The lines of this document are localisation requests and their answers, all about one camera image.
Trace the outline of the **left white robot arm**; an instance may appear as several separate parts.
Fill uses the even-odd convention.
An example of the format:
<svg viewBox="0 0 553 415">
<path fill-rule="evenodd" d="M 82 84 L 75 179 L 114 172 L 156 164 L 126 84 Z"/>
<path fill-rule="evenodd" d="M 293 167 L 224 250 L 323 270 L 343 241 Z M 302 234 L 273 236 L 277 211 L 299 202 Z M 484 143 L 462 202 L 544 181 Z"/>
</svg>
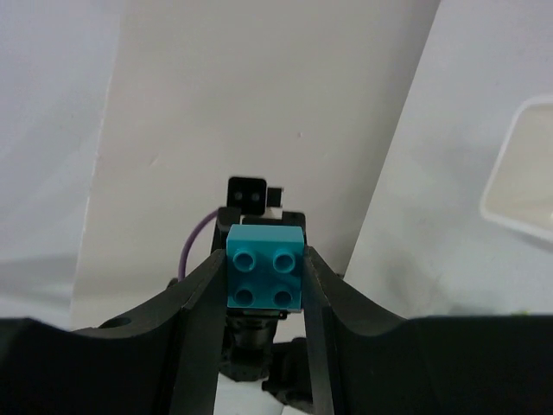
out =
<svg viewBox="0 0 553 415">
<path fill-rule="evenodd" d="M 302 310 L 306 217 L 284 211 L 281 217 L 244 215 L 220 207 L 187 237 L 178 274 L 187 275 L 188 255 L 200 232 L 215 224 L 212 249 L 223 250 L 227 264 L 227 312 L 219 371 L 236 381 L 268 377 L 277 325 Z"/>
</svg>

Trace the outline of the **blue square lego brick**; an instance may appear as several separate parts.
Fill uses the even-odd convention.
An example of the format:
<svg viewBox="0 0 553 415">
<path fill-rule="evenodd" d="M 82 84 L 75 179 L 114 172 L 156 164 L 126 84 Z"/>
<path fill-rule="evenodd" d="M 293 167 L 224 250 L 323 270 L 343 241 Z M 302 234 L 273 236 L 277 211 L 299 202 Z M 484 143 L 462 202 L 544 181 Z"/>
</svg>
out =
<svg viewBox="0 0 553 415">
<path fill-rule="evenodd" d="M 233 225 L 226 239 L 227 307 L 302 309 L 301 227 Z"/>
</svg>

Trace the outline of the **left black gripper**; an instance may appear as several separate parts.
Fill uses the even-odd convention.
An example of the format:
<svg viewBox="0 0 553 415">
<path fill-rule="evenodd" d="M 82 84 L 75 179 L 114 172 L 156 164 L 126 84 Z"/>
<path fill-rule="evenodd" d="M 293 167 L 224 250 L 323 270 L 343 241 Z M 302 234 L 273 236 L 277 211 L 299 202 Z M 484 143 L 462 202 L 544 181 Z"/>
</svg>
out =
<svg viewBox="0 0 553 415">
<path fill-rule="evenodd" d="M 233 207 L 221 207 L 217 211 L 217 216 L 215 220 L 215 228 L 213 230 L 213 238 L 211 244 L 211 250 L 217 251 L 221 250 L 226 257 L 226 239 L 230 228 L 233 225 L 244 224 L 244 225 L 276 225 L 276 226 L 293 226 L 301 227 L 303 230 L 303 236 L 305 240 L 305 248 L 307 246 L 307 237 L 305 231 L 305 215 L 297 212 L 285 213 L 278 218 L 262 218 L 256 216 L 247 216 L 242 215 L 236 208 Z M 227 276 L 226 276 L 226 305 L 227 305 Z M 279 311 L 279 310 L 252 310 L 252 309 L 230 309 L 229 310 L 238 310 L 238 311 L 275 311 L 275 312 L 290 312 L 290 311 Z"/>
</svg>

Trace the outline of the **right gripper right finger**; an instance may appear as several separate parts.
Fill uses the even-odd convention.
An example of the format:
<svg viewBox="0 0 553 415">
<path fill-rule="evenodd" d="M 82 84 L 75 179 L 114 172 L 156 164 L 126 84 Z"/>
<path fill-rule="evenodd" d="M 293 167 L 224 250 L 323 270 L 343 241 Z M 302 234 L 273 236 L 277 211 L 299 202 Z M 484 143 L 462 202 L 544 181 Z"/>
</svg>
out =
<svg viewBox="0 0 553 415">
<path fill-rule="evenodd" d="M 404 319 L 303 257 L 302 302 L 318 414 L 549 414 L 550 316 Z"/>
</svg>

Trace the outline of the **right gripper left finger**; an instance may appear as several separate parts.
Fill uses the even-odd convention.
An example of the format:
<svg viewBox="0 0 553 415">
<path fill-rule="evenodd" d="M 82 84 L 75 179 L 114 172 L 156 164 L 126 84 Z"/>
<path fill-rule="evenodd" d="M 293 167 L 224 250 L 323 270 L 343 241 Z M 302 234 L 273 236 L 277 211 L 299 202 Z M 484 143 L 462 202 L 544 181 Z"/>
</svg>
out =
<svg viewBox="0 0 553 415">
<path fill-rule="evenodd" d="M 1 322 L 4 414 L 210 414 L 226 321 L 226 255 L 97 328 Z"/>
</svg>

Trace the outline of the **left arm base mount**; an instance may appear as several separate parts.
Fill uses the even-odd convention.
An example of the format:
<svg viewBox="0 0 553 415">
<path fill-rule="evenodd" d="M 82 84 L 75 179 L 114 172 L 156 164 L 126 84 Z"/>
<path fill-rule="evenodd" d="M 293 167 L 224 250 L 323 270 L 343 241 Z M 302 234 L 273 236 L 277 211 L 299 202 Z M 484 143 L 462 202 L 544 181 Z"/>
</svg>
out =
<svg viewBox="0 0 553 415">
<path fill-rule="evenodd" d="M 275 343 L 271 349 L 269 377 L 261 388 L 277 401 L 307 414 L 314 413 L 307 339 Z"/>
</svg>

